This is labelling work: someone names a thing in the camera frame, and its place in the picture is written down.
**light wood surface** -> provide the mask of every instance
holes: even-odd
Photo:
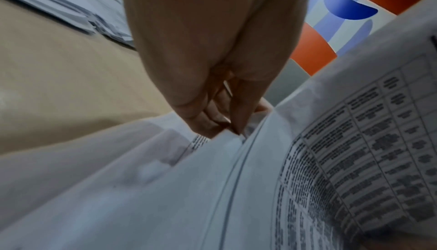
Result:
[[[137,53],[0,0],[0,154],[171,109]]]

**abstract artwork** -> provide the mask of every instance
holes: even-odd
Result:
[[[309,0],[302,35],[290,58],[314,75],[418,1]]]

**orange and blue pattern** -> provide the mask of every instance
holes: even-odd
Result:
[[[302,35],[290,58],[314,75],[418,1],[309,0]]]

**hand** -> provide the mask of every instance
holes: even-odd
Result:
[[[294,50],[307,0],[124,0],[152,81],[193,131],[242,132]],[[228,81],[232,97],[224,90]]]

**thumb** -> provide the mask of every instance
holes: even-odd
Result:
[[[250,116],[259,106],[259,101],[269,87],[271,81],[239,80],[232,86],[232,98],[229,108],[231,126],[237,134],[241,134]]]

